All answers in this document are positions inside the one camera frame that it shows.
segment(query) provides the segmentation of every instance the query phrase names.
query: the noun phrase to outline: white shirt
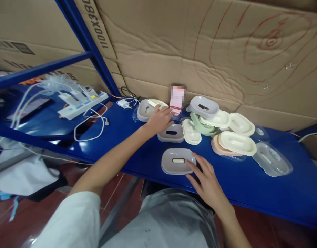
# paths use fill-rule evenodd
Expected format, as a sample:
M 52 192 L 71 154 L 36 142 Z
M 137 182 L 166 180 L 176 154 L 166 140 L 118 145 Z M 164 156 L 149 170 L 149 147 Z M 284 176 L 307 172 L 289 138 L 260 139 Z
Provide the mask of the white shirt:
M 35 248 L 97 248 L 100 198 L 93 192 L 67 197 Z M 139 215 L 102 247 L 218 247 L 213 213 L 187 193 L 164 189 L 146 197 Z

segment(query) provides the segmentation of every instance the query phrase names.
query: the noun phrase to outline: smartphone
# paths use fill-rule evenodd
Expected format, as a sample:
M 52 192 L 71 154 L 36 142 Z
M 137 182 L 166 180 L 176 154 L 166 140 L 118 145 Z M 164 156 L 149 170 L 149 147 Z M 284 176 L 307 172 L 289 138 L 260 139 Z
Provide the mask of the smartphone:
M 53 103 L 54 101 L 50 98 L 38 98 L 34 100 L 33 102 L 29 103 L 28 106 L 25 107 L 20 120 L 24 120 L 25 118 L 30 117 L 31 115 L 35 114 L 38 110 L 42 109 L 43 107 Z M 14 114 L 9 115 L 6 120 L 7 121 L 12 121 L 14 118 Z

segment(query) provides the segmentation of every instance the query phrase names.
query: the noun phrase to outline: power strip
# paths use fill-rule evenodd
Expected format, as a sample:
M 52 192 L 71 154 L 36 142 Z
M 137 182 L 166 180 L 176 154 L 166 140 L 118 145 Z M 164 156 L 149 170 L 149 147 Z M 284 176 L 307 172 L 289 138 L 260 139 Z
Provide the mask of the power strip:
M 66 108 L 63 108 L 58 111 L 58 113 L 61 115 L 63 118 L 67 118 L 68 120 L 72 120 L 78 115 L 84 113 L 86 110 L 94 107 L 95 105 L 99 104 L 100 102 L 106 100 L 108 98 L 108 94 L 102 92 L 99 97 L 95 97 L 93 101 L 88 101 L 79 107 L 75 108 L 72 106 L 68 106 Z

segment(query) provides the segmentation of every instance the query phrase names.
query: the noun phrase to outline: phone screen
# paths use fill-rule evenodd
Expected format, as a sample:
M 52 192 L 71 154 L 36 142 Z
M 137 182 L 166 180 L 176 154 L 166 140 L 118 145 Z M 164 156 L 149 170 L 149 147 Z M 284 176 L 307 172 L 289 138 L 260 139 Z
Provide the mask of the phone screen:
M 29 103 L 29 105 L 25 107 L 20 119 L 26 117 L 28 114 L 30 114 L 34 110 L 38 109 L 39 107 L 42 107 L 49 100 L 50 100 L 49 98 L 38 98 L 38 99 L 34 100 L 33 102 Z M 13 120 L 14 114 L 15 113 L 9 115 L 6 119 Z

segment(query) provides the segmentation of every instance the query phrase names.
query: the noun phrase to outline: cardboard box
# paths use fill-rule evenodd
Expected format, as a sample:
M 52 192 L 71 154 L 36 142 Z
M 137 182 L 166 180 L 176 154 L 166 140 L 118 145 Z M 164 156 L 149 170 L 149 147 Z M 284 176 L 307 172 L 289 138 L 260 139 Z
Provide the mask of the cardboard box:
M 54 60 L 76 55 L 78 53 L 79 52 L 0 39 L 0 70 L 25 70 Z M 117 64 L 109 59 L 104 60 L 116 85 L 118 87 L 125 86 L 124 79 L 120 75 Z M 67 77 L 80 84 L 91 85 L 95 88 L 108 92 L 105 83 L 94 68 L 90 59 L 58 69 L 50 72 L 49 74 L 65 74 Z
M 312 155 L 312 159 L 317 161 L 317 135 L 306 137 L 301 143 L 307 148 Z
M 117 86 L 125 86 L 117 63 L 109 59 L 116 58 L 111 43 L 106 43 L 109 49 L 97 45 Z M 55 1 L 0 1 L 0 70 L 20 71 L 81 52 L 81 44 Z M 89 59 L 51 74 L 65 74 L 83 85 L 108 91 Z
M 317 0 L 75 3 L 119 87 L 125 80 L 136 95 L 168 102 L 170 84 L 183 83 L 187 101 L 203 95 L 283 131 L 317 119 Z M 54 1 L 0 1 L 0 39 L 30 44 L 36 56 L 35 46 L 54 49 L 35 60 L 4 48 L 3 68 L 6 57 L 38 65 L 83 51 Z M 84 61 L 63 70 L 82 78 L 89 68 Z
M 317 119 L 317 13 L 300 11 L 317 1 L 95 2 L 136 94 L 165 99 L 156 85 L 184 83 L 242 104 L 263 126 Z

